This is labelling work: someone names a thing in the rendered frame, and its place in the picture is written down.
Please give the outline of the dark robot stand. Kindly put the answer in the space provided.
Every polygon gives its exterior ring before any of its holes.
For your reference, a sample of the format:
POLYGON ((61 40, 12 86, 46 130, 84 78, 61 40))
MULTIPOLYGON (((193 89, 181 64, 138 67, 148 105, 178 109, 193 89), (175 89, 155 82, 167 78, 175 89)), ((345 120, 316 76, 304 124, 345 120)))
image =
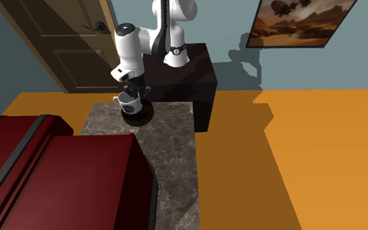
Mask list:
POLYGON ((217 88, 217 78, 205 43, 186 45, 190 61, 170 67, 160 57, 145 54, 144 78, 151 102, 192 102, 194 130, 207 132, 217 88))

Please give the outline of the framed desert wall picture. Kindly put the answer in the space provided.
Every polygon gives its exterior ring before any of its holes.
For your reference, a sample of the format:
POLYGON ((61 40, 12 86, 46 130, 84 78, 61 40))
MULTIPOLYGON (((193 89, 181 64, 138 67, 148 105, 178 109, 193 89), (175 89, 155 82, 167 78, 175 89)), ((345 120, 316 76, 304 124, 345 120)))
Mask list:
POLYGON ((358 0, 259 0, 247 48, 323 48, 358 0))

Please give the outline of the dark round plate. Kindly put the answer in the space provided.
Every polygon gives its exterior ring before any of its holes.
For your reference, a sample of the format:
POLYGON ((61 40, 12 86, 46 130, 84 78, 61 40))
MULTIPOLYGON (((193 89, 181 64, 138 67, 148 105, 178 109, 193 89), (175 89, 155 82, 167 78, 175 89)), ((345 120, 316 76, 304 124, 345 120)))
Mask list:
POLYGON ((127 114, 121 110, 124 122, 130 126, 139 127, 147 124, 154 115, 154 108, 150 101, 142 101, 142 109, 136 114, 127 114))

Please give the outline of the dark red sofa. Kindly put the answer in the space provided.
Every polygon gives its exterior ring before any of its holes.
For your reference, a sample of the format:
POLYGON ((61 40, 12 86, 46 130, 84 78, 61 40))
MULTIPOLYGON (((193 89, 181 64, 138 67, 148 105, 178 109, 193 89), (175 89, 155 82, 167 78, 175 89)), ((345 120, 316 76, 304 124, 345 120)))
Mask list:
POLYGON ((158 182, 134 134, 0 116, 0 230, 155 230, 158 182))

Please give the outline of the grey marble table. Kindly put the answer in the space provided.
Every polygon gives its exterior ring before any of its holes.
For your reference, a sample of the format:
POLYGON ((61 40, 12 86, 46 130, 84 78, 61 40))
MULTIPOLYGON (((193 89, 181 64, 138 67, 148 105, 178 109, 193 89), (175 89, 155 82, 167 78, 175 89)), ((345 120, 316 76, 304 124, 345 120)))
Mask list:
POLYGON ((114 103, 96 103, 82 135, 134 133, 155 170, 158 204, 155 230, 201 230, 191 103, 153 103, 154 116, 141 127, 127 125, 114 103))

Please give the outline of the brown wooden door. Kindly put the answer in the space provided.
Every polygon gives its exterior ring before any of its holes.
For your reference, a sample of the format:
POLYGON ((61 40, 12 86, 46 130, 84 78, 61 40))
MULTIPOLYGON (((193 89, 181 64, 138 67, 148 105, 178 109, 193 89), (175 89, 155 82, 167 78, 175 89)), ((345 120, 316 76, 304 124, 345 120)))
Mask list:
POLYGON ((111 0, 0 0, 0 11, 65 93, 120 93, 111 0))

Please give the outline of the white mug with dark print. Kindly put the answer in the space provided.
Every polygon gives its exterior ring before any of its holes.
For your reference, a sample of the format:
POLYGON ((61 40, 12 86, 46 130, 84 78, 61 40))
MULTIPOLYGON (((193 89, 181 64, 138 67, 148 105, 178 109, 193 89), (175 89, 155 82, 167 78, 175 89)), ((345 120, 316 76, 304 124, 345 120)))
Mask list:
POLYGON ((130 97, 126 92, 113 97, 113 101, 119 104, 126 114, 136 114, 141 111, 142 103, 140 97, 130 97))

